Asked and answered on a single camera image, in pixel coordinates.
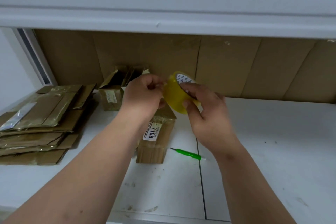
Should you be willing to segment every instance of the stack of cardboard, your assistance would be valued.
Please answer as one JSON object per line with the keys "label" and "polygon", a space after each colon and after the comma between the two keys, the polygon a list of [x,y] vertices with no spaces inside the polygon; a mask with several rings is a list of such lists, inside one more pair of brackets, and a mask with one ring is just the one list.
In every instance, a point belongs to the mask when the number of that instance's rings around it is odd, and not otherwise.
{"label": "stack of cardboard", "polygon": [[[147,65],[116,66],[115,71],[99,87],[104,110],[119,110],[128,83],[145,73],[149,73]],[[175,120],[176,116],[167,103],[165,107],[156,111],[146,133],[138,139],[137,163],[163,163]]]}
{"label": "stack of cardboard", "polygon": [[60,162],[96,106],[95,86],[45,86],[1,115],[0,164]]}

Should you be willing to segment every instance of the roll of tape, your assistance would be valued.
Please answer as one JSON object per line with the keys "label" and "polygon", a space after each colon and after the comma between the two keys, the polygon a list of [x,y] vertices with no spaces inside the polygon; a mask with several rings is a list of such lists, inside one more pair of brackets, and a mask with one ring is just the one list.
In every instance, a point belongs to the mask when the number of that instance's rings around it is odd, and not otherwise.
{"label": "roll of tape", "polygon": [[182,105],[185,100],[194,102],[196,106],[199,106],[200,103],[195,98],[189,96],[180,87],[179,84],[181,82],[196,83],[189,75],[183,72],[175,72],[169,77],[167,84],[164,86],[163,97],[170,107],[173,108],[176,112],[187,114],[186,109]]}

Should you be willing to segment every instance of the tape roll label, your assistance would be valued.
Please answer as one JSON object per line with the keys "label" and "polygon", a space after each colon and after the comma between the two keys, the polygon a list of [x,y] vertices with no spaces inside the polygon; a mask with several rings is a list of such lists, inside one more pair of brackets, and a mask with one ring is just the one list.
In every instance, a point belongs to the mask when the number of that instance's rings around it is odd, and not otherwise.
{"label": "tape roll label", "polygon": [[181,82],[192,82],[195,83],[195,81],[185,74],[176,74],[176,80],[180,84]]}

